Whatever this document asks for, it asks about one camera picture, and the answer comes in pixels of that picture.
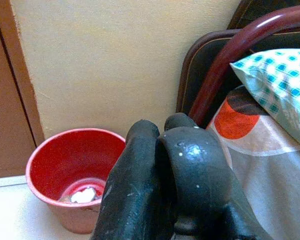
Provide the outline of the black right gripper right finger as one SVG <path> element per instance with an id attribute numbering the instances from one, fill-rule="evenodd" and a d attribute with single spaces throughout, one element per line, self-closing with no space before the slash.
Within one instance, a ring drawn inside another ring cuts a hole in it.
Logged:
<path id="1" fill-rule="evenodd" d="M 202 129 L 184 113 L 171 115 L 165 122 L 164 132 L 177 127 Z M 221 216 L 185 218 L 177 216 L 173 210 L 174 232 L 202 240 L 273 240 L 257 220 L 235 173 L 234 176 L 231 199 Z"/>

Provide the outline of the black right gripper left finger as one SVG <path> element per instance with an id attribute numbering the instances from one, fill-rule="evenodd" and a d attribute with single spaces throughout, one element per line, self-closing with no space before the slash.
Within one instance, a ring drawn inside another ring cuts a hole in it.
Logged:
<path id="1" fill-rule="evenodd" d="M 155 167 L 159 135 L 148 120 L 131 126 L 126 146 L 107 177 L 89 240 L 171 240 L 172 224 Z"/>

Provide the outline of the white crumpled paper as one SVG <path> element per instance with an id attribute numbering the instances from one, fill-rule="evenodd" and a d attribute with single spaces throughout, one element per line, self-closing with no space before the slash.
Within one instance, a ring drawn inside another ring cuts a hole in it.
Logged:
<path id="1" fill-rule="evenodd" d="M 72 203 L 89 203 L 92 202 L 96 197 L 96 191 L 92 187 L 85 188 L 82 191 L 77 191 L 70 197 Z"/>

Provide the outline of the dark padded headboard with piping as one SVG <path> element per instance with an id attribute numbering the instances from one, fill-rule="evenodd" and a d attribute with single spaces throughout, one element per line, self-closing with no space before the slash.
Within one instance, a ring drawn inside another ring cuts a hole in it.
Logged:
<path id="1" fill-rule="evenodd" d="M 182 65 L 179 81 L 176 112 L 188 114 L 197 94 L 205 80 L 207 72 L 215 57 L 227 42 L 239 32 L 239 29 L 228 29 L 210 32 L 200 37 L 188 50 Z M 275 33 L 251 46 L 239 58 L 242 59 L 256 52 L 271 49 L 300 49 L 300 28 Z M 227 94 L 242 83 L 229 67 L 225 73 L 225 82 L 209 105 L 208 113 L 202 124 L 206 128 L 219 109 Z"/>

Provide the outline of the red plastic bucket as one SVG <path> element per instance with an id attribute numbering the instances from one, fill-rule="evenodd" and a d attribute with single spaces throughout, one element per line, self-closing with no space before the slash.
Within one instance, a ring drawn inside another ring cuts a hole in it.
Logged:
<path id="1" fill-rule="evenodd" d="M 76 234 L 90 234 L 97 222 L 108 175 L 126 140 L 99 128 L 77 128 L 45 140 L 30 156 L 25 171 L 28 187 Z M 95 199 L 72 203 L 71 196 L 94 188 Z"/>

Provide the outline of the beige bedsheet with orange circle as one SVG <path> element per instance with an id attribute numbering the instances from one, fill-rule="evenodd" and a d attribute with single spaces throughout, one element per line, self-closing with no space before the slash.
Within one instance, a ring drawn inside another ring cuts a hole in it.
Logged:
<path id="1" fill-rule="evenodd" d="M 300 144 L 250 95 L 231 90 L 207 126 L 262 227 L 300 240 Z"/>

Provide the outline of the teal checkered white pillow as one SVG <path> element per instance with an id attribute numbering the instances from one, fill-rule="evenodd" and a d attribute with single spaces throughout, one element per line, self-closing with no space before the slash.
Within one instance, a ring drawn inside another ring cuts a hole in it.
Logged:
<path id="1" fill-rule="evenodd" d="M 260 51 L 230 67 L 261 107 L 300 144 L 300 48 Z"/>

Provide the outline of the dark stitched panel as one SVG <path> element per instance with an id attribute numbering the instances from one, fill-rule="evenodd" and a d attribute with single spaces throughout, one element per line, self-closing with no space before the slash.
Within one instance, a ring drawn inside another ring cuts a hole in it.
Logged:
<path id="1" fill-rule="evenodd" d="M 268 13 L 299 5 L 300 0 L 241 0 L 227 29 L 242 29 Z"/>

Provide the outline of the brown wooden door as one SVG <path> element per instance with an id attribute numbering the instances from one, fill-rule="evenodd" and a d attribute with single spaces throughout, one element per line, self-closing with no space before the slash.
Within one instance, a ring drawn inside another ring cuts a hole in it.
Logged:
<path id="1" fill-rule="evenodd" d="M 0 177 L 23 175 L 34 140 L 0 36 Z"/>

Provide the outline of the maroon metal bed frame tube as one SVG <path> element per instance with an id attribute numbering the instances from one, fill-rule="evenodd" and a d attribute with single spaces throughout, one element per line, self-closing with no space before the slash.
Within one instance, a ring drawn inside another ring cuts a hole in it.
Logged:
<path id="1" fill-rule="evenodd" d="M 247 49 L 275 33 L 300 28 L 300 5 L 268 13 L 241 29 L 221 49 L 214 59 L 189 111 L 189 117 L 201 125 L 215 94 L 223 84 L 229 63 L 236 61 Z"/>

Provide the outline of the brown wooden door frame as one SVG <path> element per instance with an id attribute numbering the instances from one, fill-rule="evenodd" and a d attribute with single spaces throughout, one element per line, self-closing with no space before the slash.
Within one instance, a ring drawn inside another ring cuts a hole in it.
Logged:
<path id="1" fill-rule="evenodd" d="M 35 146 L 44 140 L 35 90 L 21 45 L 21 29 L 11 0 L 0 0 L 0 38 Z"/>

